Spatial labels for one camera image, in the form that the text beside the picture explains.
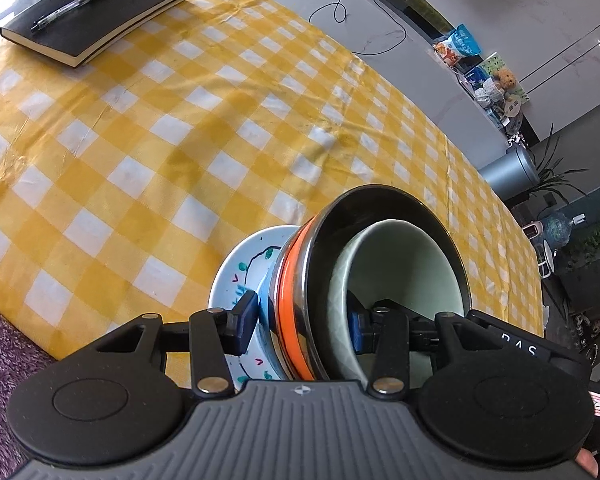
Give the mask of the person right hand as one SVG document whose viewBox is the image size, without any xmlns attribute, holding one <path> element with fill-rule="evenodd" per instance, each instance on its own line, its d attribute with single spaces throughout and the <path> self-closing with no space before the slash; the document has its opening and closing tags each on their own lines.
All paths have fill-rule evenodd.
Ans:
<svg viewBox="0 0 600 480">
<path fill-rule="evenodd" d="M 581 448 L 576 457 L 576 463 L 591 477 L 596 478 L 598 476 L 598 463 L 590 451 Z"/>
</svg>

